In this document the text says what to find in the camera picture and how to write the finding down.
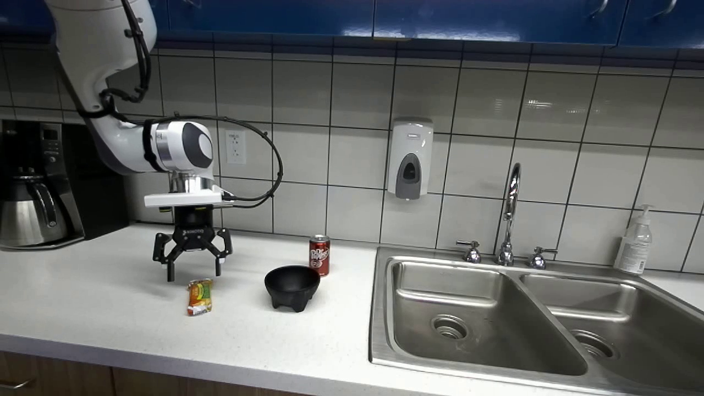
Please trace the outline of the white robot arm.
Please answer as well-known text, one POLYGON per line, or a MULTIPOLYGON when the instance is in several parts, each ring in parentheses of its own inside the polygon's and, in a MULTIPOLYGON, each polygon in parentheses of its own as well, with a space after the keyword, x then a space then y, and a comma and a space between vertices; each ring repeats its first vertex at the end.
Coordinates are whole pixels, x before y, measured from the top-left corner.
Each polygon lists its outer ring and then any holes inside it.
POLYGON ((130 122, 117 101, 138 104, 150 90, 155 18, 150 0, 44 0, 54 25, 54 52, 76 112, 96 137, 104 162, 120 173, 168 173, 170 191, 142 198, 172 210, 173 231, 158 233, 151 260, 176 276, 180 253, 198 248, 221 271, 230 238, 213 226, 225 191, 213 182, 208 129, 182 116, 130 122))

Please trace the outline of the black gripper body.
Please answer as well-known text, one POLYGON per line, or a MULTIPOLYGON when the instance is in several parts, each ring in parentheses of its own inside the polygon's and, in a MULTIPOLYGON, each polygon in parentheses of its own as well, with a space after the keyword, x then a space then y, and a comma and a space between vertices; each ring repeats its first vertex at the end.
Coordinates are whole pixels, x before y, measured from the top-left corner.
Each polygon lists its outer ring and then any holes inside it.
POLYGON ((151 258, 161 264, 173 264, 182 250, 208 250, 215 260, 234 253, 230 233, 213 226, 210 206, 176 206, 173 231, 158 233, 151 258))

